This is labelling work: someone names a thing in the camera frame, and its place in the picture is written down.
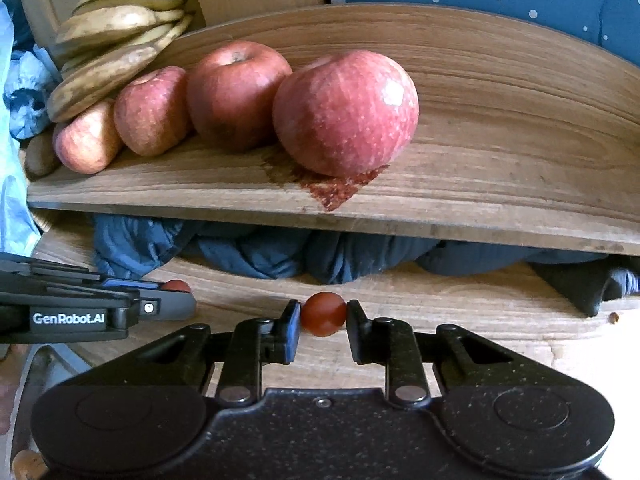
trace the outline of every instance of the light blue plastic bag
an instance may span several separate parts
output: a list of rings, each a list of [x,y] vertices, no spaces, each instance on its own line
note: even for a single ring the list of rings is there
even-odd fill
[[[4,86],[14,46],[14,24],[0,1],[0,84]],[[40,231],[27,208],[27,182],[20,166],[20,143],[9,134],[9,111],[0,103],[0,251],[30,256]]]

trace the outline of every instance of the wooden tray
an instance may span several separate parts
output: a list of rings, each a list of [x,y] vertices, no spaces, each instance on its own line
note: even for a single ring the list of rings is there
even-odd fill
[[[414,142],[376,178],[345,182],[305,174],[277,147],[228,155],[192,138],[89,178],[62,168],[30,186],[31,206],[640,254],[635,66],[509,18],[367,4],[207,28],[152,68],[190,68],[236,38],[294,68],[345,48],[391,56],[420,94]]]
[[[66,215],[38,244],[34,256],[66,264],[91,266],[92,231],[75,215]],[[414,264],[341,286],[319,286],[303,276],[292,280],[255,280],[208,269],[199,262],[174,258],[149,279],[187,281],[198,300],[193,322],[216,332],[232,330],[240,320],[277,316],[287,300],[304,300],[319,290],[333,290],[360,300],[369,317],[404,319],[416,330],[432,332],[454,322],[492,338],[528,357],[568,373],[597,388],[614,408],[616,431],[602,464],[616,480],[636,480],[635,435],[640,410],[634,388],[640,298],[604,303],[601,313],[586,319],[556,294],[529,267],[517,265],[469,278],[434,276]],[[620,315],[611,324],[609,314]],[[74,345],[92,364],[133,350],[187,322],[147,322],[126,340]],[[437,392],[426,365],[430,386]],[[220,369],[209,391],[215,387]],[[351,360],[346,331],[328,338],[302,333],[296,360],[288,367],[264,367],[264,386],[351,388],[382,386],[384,370],[357,366]]]

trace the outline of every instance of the banana bunch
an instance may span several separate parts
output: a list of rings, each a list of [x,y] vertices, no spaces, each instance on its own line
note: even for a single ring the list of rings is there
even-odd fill
[[[189,26],[186,1],[80,0],[50,46],[63,81],[49,118],[73,118],[143,70]]]

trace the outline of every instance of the red stain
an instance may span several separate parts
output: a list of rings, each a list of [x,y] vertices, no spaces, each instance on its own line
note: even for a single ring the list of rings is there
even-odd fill
[[[335,211],[363,186],[386,170],[388,165],[356,176],[338,178],[306,170],[297,164],[287,152],[277,148],[265,159],[263,167],[274,184],[300,184],[302,189],[308,190],[311,196],[322,204],[325,211]]]

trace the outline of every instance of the apple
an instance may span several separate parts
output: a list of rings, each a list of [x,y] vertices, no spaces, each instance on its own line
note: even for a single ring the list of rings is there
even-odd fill
[[[191,131],[187,71],[167,66],[133,80],[118,94],[113,119],[132,152],[156,156],[170,150]]]
[[[188,292],[191,293],[191,287],[187,282],[183,280],[169,280],[160,285],[160,290],[172,290],[174,292]]]
[[[187,82],[196,132],[207,144],[232,152],[275,142],[273,98],[289,74],[284,57],[253,41],[234,41],[211,52]]]
[[[322,57],[287,77],[273,102],[284,149],[304,168],[349,177],[391,162],[418,124],[414,82],[367,50]]]
[[[71,123],[53,130],[53,149],[60,162],[76,173],[94,174],[106,168],[122,149],[113,123],[113,99],[87,108]]]

